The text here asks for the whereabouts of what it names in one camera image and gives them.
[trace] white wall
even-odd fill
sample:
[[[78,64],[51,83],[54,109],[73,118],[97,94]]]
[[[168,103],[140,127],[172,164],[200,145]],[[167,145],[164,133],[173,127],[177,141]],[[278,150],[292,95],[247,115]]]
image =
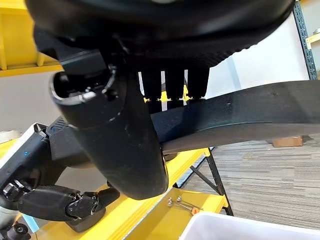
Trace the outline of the white wall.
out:
[[[35,122],[49,125],[59,116],[49,96],[48,82],[53,74],[0,77],[0,132],[23,133]]]
[[[269,37],[212,67],[206,98],[263,84],[307,79],[303,50],[291,14]]]

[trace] yellow shelf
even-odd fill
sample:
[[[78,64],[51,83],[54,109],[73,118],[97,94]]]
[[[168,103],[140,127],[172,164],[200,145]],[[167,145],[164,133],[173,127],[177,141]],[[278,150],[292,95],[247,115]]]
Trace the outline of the yellow shelf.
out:
[[[310,50],[312,48],[311,44],[319,40],[320,40],[320,33],[307,37],[305,39],[307,48]]]
[[[176,158],[169,161],[166,164],[169,186],[176,183],[202,154],[208,156],[208,149],[181,152]],[[121,195],[120,198],[107,206],[105,216],[88,231],[76,233],[64,222],[50,222],[36,232],[36,237],[38,240],[122,239],[168,192],[170,189],[162,195],[145,200],[134,200]]]
[[[205,212],[220,213],[228,207],[225,196],[208,193],[185,191],[173,188],[156,207],[126,237],[126,240],[177,240],[183,233],[192,214],[180,207],[168,207],[168,199],[182,200],[192,203]]]
[[[0,0],[0,77],[62,69],[37,51],[33,28],[24,0]]]

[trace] white bin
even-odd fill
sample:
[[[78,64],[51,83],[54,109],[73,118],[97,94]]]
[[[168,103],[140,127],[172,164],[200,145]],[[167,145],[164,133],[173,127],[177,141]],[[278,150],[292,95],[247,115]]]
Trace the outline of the white bin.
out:
[[[320,240],[320,230],[201,212],[191,218],[179,240]]]

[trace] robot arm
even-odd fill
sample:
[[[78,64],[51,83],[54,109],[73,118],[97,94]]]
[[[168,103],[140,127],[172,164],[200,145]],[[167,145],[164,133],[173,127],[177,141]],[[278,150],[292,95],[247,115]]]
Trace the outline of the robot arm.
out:
[[[67,166],[90,165],[89,158],[68,132],[61,118],[49,127],[35,123],[1,159],[0,230],[14,229],[11,226],[17,215],[23,213],[68,222],[81,232],[94,225],[105,213],[105,207],[119,197],[113,187],[80,193],[55,185]],[[51,140],[69,144],[57,148],[50,144]]]

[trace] black curved panel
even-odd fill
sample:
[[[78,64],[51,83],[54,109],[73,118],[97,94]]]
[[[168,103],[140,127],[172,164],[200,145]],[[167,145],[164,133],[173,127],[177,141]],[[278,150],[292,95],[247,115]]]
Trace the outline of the black curved panel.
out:
[[[320,82],[252,87],[151,115],[164,154],[320,133]]]
[[[156,39],[164,40],[260,28],[279,19],[293,1],[164,2],[168,1],[26,0],[26,5],[37,25],[58,36],[101,36],[110,31],[132,36],[141,34],[143,29]]]

